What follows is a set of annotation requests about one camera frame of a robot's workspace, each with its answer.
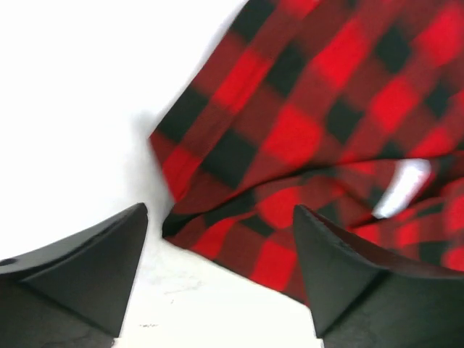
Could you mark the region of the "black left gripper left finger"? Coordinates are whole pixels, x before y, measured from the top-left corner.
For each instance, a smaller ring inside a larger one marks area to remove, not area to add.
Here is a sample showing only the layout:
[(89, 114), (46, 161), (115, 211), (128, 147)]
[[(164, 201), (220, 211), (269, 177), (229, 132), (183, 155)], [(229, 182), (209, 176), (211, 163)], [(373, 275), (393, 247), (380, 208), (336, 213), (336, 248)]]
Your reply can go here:
[(143, 203), (1, 260), (1, 347), (112, 347), (148, 227)]

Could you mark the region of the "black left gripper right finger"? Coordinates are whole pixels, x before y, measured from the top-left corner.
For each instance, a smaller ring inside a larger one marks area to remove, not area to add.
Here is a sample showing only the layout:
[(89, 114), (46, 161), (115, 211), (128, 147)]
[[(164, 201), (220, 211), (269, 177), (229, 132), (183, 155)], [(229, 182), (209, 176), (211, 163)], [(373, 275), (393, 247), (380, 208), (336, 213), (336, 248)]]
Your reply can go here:
[(326, 347), (461, 347), (463, 274), (383, 249), (306, 207), (294, 239)]

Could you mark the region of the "red black plaid shirt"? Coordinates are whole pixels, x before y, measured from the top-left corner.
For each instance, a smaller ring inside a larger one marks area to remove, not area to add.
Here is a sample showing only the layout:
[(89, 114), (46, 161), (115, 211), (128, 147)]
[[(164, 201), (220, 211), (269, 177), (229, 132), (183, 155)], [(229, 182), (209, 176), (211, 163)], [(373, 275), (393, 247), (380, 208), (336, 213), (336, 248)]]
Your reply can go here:
[(248, 1), (150, 136), (162, 237), (306, 303), (302, 204), (463, 269), (463, 3)]

